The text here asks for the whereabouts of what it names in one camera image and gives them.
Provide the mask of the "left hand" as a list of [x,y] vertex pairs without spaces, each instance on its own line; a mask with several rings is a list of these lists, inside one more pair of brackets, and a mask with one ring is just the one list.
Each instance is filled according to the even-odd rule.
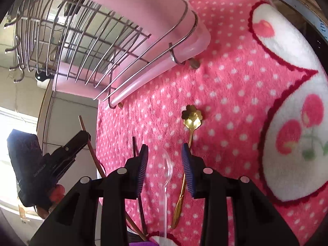
[[40,206],[36,206],[36,212],[38,216],[40,216],[42,219],[46,219],[64,197],[65,197],[64,186],[61,184],[57,184],[49,196],[49,199],[52,202],[52,206],[49,207],[49,209],[44,209],[41,208]]

